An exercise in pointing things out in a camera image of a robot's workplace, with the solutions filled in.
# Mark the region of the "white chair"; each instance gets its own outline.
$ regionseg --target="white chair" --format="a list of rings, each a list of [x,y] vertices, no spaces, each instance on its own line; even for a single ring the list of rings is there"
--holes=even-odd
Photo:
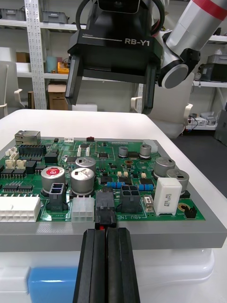
[[[22,89],[18,88],[16,63],[10,61],[0,61],[0,64],[8,65],[6,103],[7,103],[8,113],[10,114],[15,110],[25,108],[20,100],[20,92],[22,91]]]
[[[194,74],[173,89],[155,86],[154,107],[148,117],[170,138],[177,138],[188,125],[192,108],[189,98]]]
[[[7,116],[6,103],[6,84],[7,84],[8,65],[0,64],[0,119]]]

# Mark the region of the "black connector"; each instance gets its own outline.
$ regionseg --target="black connector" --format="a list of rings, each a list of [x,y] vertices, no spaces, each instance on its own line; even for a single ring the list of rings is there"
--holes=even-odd
[[[20,155],[45,155],[46,146],[45,145],[21,145],[18,148]]]
[[[190,208],[190,209],[186,206],[184,215],[187,219],[195,219],[196,214],[197,214],[197,209],[195,209],[194,206],[193,206],[193,208]]]
[[[96,229],[117,226],[113,193],[97,192],[95,222]]]

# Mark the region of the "electrolytic capacitor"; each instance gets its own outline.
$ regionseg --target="electrolytic capacitor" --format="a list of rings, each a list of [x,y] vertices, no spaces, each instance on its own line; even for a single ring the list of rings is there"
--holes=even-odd
[[[148,144],[142,144],[140,146],[140,158],[149,159],[151,153],[151,146]]]
[[[120,146],[118,148],[118,156],[120,158],[127,158],[128,157],[128,147],[126,147],[126,146]]]
[[[91,169],[78,168],[71,172],[71,190],[76,195],[88,195],[94,189],[95,174]]]
[[[156,177],[166,177],[169,169],[175,168],[175,161],[168,157],[159,157],[155,160],[154,175]]]
[[[60,166],[49,166],[41,171],[43,191],[49,193],[53,183],[65,183],[65,170]]]
[[[169,169],[166,173],[166,176],[169,178],[176,178],[182,185],[181,194],[184,194],[189,181],[189,175],[180,169]]]

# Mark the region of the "surface mount component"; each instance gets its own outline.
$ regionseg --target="surface mount component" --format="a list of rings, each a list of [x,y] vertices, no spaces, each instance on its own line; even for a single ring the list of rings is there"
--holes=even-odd
[[[96,160],[91,157],[80,157],[76,159],[77,168],[91,169],[96,174]]]
[[[37,131],[19,131],[15,134],[17,145],[39,145],[41,143],[40,132]]]
[[[148,144],[142,144],[140,146],[140,158],[141,159],[150,159],[151,146]]]
[[[60,166],[50,166],[41,171],[43,191],[49,193],[53,183],[65,184],[65,170]]]
[[[37,166],[37,162],[36,161],[29,161],[26,164],[26,174],[27,175],[33,175],[35,173],[36,166]]]
[[[70,179],[71,190],[76,195],[88,195],[94,190],[95,174],[91,169],[75,169]]]
[[[158,177],[166,177],[169,169],[175,168],[175,161],[168,157],[159,157],[155,160],[154,175]]]
[[[160,214],[176,214],[182,185],[175,178],[158,178],[154,198],[154,209]]]
[[[195,219],[196,214],[197,214],[197,210],[195,209],[194,206],[190,209],[186,206],[184,215],[187,219]]]
[[[127,214],[137,214],[142,211],[140,193],[136,186],[122,186],[120,204],[117,206],[116,211]]]
[[[189,181],[189,175],[180,169],[169,169],[166,173],[166,176],[169,178],[176,178],[182,185],[181,194],[184,194]]]
[[[50,152],[44,157],[46,164],[58,164],[58,154],[55,152]]]
[[[128,157],[128,147],[120,146],[118,148],[118,156],[119,156],[119,158],[127,158]]]
[[[49,191],[49,202],[46,209],[51,212],[62,212],[69,209],[66,203],[66,192],[64,183],[53,183]]]

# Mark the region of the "integrated circuit chip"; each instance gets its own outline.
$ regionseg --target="integrated circuit chip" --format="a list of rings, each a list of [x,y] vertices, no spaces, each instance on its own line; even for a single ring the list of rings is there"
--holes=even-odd
[[[125,185],[131,185],[131,179],[130,178],[119,177],[119,182],[124,182]]]
[[[68,157],[67,158],[67,163],[69,163],[69,162],[75,162],[76,159],[77,159],[77,157]]]
[[[106,152],[100,152],[100,153],[98,154],[98,157],[99,157],[100,159],[107,159],[107,158],[108,158],[108,153],[106,153]]]
[[[101,176],[100,177],[100,184],[106,184],[107,182],[112,182],[113,178],[110,176]]]
[[[152,184],[154,185],[154,182],[152,181],[152,179],[149,179],[149,178],[141,178],[140,179],[140,183],[145,185],[145,184]]]

